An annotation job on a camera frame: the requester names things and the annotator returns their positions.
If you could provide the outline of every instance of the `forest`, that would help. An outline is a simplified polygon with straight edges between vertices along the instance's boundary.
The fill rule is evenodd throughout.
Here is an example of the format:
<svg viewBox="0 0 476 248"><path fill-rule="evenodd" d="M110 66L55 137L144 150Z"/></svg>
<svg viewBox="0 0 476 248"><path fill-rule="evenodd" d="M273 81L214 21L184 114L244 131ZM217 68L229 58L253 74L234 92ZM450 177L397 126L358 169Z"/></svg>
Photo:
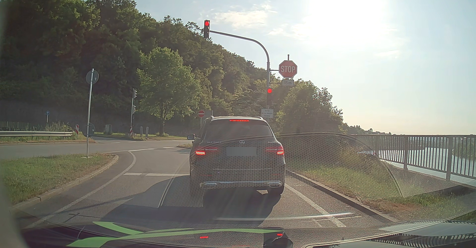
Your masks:
<svg viewBox="0 0 476 248"><path fill-rule="evenodd" d="M214 116L258 116L266 103L265 69L204 39L194 22L141 13L134 0L1 0L6 10L0 57L0 99L75 110L87 108L84 76L94 68L92 111L198 125ZM276 83L278 78L271 76ZM297 80L274 85L272 128L279 133L370 134L348 126L325 87Z"/></svg>

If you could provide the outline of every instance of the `curb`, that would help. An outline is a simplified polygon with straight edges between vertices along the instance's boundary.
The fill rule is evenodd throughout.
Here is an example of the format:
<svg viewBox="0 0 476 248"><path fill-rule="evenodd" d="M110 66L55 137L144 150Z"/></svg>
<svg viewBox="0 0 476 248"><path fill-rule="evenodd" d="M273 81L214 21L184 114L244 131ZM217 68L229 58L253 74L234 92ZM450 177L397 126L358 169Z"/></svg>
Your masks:
<svg viewBox="0 0 476 248"><path fill-rule="evenodd" d="M321 190L322 192L336 198L337 200L343 202L343 203L346 203L348 204L349 206L352 206L353 208L357 209L357 210L360 210L362 212L364 212L365 214L368 214L368 215L371 215L371 216L380 216L388 221L391 221L391 222L400 222L400 220L392 217L392 216L389 216L387 214L384 214L380 211L377 211L377 210L374 210L372 209L370 206L368 205L365 205L363 204L362 202L356 200L356 199L353 199L351 197L348 197L334 189L331 189L330 187L324 185L324 184L321 184L317 181L314 181L310 178L307 178L303 175L300 175L298 173L295 173L295 172L291 172L289 171L288 169L286 170L286 172L290 173L292 176L294 176L295 178L305 182L306 184L309 184L315 188L317 188L318 190Z"/></svg>
<svg viewBox="0 0 476 248"><path fill-rule="evenodd" d="M63 184L61 187L59 188L56 188L56 189L52 189L52 190L49 190L45 193L42 193L38 196L34 196L33 198L31 199L28 199L24 202L21 202L21 203L17 203L15 204L14 206L12 206L10 208L10 212L17 212L19 211L20 209L22 208L27 208L27 207L30 207L32 205L35 205L39 202L42 202L42 201L45 201L53 196L56 196L60 193L62 193L63 191L66 191L66 190L69 190L70 188L76 186L76 185L79 185L95 176L97 176L98 174L104 172L105 170L107 170L109 167L111 167L113 164L115 164L119 159L119 156L118 155L115 155L114 158L110 161L110 163L108 163L107 165L103 166L101 169L99 170L96 170L90 174L87 174L85 176L82 176L80 178L76 178L75 180L73 181L70 181L66 184Z"/></svg>
<svg viewBox="0 0 476 248"><path fill-rule="evenodd" d="M89 142L97 143L93 139L90 139ZM21 145L28 145L28 144L42 145L42 144L83 144L83 143L86 143L86 141L81 140L81 141L58 141L58 142L15 142L15 143L0 143L0 147L3 145L21 146Z"/></svg>
<svg viewBox="0 0 476 248"><path fill-rule="evenodd" d="M141 139L133 139L133 138L115 138L115 137L110 137L107 135L107 137L103 135L93 135L92 137L97 137L97 138L110 138L110 139L118 139L118 140L137 140L137 141L143 141Z"/></svg>

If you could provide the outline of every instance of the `grass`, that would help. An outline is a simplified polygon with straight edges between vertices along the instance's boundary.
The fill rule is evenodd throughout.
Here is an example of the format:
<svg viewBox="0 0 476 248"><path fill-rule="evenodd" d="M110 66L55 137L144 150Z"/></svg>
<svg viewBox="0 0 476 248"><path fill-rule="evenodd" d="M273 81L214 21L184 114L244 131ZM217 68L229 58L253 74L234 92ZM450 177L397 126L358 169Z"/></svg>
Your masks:
<svg viewBox="0 0 476 248"><path fill-rule="evenodd" d="M180 144L177 147L179 147L179 148L192 148L192 144L191 143Z"/></svg>
<svg viewBox="0 0 476 248"><path fill-rule="evenodd" d="M374 209L403 219L443 218L467 209L458 196L424 193L413 180L398 180L379 160L344 152L342 157L326 163L311 160L287 160L292 171L355 198ZM408 197L402 196L402 190Z"/></svg>
<svg viewBox="0 0 476 248"><path fill-rule="evenodd" d="M62 122L53 122L39 131L49 132L71 132L73 129ZM24 142L69 142L69 141L85 141L86 137L80 133L73 133L70 137L0 137L0 144L2 143L24 143Z"/></svg>
<svg viewBox="0 0 476 248"><path fill-rule="evenodd" d="M82 177L108 163L112 155L83 157L83 154L68 154L0 160L0 174L11 202L25 201Z"/></svg>
<svg viewBox="0 0 476 248"><path fill-rule="evenodd" d="M98 137L106 137L106 138L111 137L111 138L126 138L126 139L135 139L135 140L146 140L145 134L143 134L142 137L140 136L140 134L136 134L135 136L133 136L131 138L126 133L112 133L112 135L104 135L104 133L95 132L94 135L98 136ZM187 138L186 137L178 137L178 136L169 136L167 134L163 137L159 137L158 135L149 134L148 139L153 139L153 140L175 140L175 139L187 139Z"/></svg>
<svg viewBox="0 0 476 248"><path fill-rule="evenodd" d="M458 216L453 220L476 222L476 210L466 213L462 216Z"/></svg>
<svg viewBox="0 0 476 248"><path fill-rule="evenodd" d="M82 134L74 134L70 137L0 137L0 144L4 143L37 143L37 142L72 142L86 141Z"/></svg>

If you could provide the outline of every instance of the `utility box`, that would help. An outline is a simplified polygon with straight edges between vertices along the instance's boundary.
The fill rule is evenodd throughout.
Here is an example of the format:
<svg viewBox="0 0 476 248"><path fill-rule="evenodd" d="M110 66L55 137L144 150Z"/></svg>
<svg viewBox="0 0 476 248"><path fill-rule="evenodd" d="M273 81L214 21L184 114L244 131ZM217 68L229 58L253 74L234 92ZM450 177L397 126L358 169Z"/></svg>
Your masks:
<svg viewBox="0 0 476 248"><path fill-rule="evenodd" d="M105 135L112 135L112 125L106 124L106 128L104 129Z"/></svg>

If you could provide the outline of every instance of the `stop sign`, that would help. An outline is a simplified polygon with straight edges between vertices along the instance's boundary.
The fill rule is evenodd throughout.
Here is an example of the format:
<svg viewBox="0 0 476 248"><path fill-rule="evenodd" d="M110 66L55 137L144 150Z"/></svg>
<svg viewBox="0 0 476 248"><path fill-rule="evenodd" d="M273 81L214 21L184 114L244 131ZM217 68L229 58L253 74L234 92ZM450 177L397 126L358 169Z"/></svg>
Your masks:
<svg viewBox="0 0 476 248"><path fill-rule="evenodd" d="M279 65L279 74L284 78L293 78L298 73L298 66L292 60L285 60Z"/></svg>

